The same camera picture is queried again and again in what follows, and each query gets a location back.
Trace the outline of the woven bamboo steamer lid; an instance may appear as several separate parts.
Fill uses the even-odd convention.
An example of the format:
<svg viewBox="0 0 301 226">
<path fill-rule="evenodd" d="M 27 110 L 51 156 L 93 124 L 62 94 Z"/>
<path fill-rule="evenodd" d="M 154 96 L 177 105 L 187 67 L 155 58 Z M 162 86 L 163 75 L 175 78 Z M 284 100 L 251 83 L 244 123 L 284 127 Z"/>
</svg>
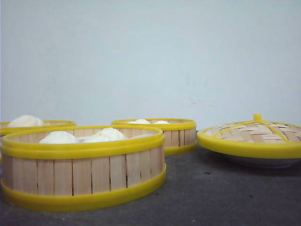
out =
<svg viewBox="0 0 301 226">
<path fill-rule="evenodd" d="M 301 127 L 287 122 L 252 120 L 209 127 L 197 132 L 198 144 L 231 156 L 262 159 L 299 159 Z"/>
</svg>

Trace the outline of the white bun front left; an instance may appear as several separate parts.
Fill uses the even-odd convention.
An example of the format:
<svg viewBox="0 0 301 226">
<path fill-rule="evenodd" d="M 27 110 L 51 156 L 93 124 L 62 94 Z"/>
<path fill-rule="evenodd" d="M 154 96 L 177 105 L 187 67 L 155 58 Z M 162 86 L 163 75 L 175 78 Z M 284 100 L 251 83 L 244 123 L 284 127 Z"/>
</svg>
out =
<svg viewBox="0 0 301 226">
<path fill-rule="evenodd" d="M 66 131 L 53 131 L 39 141 L 40 144 L 75 144 L 79 140 Z"/>
</svg>

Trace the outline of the bamboo steamer basket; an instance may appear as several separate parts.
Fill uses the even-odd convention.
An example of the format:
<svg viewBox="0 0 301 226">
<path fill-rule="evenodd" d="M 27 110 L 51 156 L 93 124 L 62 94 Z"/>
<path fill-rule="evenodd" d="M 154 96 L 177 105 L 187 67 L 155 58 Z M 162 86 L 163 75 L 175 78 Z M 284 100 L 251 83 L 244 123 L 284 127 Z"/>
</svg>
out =
<svg viewBox="0 0 301 226">
<path fill-rule="evenodd" d="M 128 121 L 134 121 L 139 118 L 133 119 L 119 119 L 113 120 L 113 125 L 129 124 Z M 163 131 L 165 136 L 165 154 L 181 154 L 190 152 L 197 146 L 197 132 L 196 122 L 193 119 L 185 118 L 168 118 L 168 117 L 155 117 L 144 118 L 150 122 L 150 124 L 133 124 L 159 128 Z M 169 124 L 154 124 L 155 121 L 165 120 Z"/>
<path fill-rule="evenodd" d="M 162 130 L 118 126 L 127 139 L 100 143 L 40 144 L 53 129 L 2 138 L 4 199 L 22 208 L 78 211 L 142 198 L 166 178 Z M 153 136 L 130 139 L 142 134 Z"/>
</svg>

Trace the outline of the white bun front right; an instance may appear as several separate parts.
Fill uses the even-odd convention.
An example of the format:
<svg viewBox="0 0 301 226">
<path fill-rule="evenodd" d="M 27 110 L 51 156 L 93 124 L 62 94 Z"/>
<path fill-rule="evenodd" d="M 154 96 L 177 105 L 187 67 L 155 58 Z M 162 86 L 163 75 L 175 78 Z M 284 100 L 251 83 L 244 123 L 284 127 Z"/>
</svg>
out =
<svg viewBox="0 0 301 226">
<path fill-rule="evenodd" d="M 131 137 L 130 139 L 144 138 L 144 137 L 149 137 L 149 136 L 153 136 L 153 134 L 142 134 L 142 135 L 137 135 L 137 136 Z"/>
</svg>

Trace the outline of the white steamed bun far left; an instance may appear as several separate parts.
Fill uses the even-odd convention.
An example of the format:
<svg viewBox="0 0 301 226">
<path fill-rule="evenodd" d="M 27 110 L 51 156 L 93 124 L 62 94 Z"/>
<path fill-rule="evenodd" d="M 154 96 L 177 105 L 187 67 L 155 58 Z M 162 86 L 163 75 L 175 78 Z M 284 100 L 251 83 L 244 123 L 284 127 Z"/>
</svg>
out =
<svg viewBox="0 0 301 226">
<path fill-rule="evenodd" d="M 44 125 L 44 121 L 40 118 L 32 115 L 22 115 L 10 121 L 8 127 L 36 127 Z"/>
</svg>

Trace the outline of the white bun middle basket right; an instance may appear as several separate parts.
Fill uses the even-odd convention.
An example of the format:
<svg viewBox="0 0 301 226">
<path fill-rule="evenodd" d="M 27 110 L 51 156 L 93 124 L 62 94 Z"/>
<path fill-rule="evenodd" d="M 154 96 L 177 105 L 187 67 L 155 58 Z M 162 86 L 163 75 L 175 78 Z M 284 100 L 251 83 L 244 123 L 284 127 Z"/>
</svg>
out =
<svg viewBox="0 0 301 226">
<path fill-rule="evenodd" d="M 155 121 L 154 124 L 169 124 L 169 122 L 165 121 L 165 120 L 158 120 L 158 121 Z"/>
</svg>

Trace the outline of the white plate under lid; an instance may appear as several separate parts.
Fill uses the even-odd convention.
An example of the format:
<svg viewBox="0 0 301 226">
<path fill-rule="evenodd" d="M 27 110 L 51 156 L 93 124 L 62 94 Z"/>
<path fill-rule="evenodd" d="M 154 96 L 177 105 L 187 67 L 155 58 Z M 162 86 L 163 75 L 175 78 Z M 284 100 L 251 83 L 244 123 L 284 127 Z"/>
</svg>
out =
<svg viewBox="0 0 301 226">
<path fill-rule="evenodd" d="M 267 169 L 287 168 L 301 161 L 300 158 L 254 158 L 229 154 L 223 154 L 223 156 L 240 165 Z"/>
</svg>

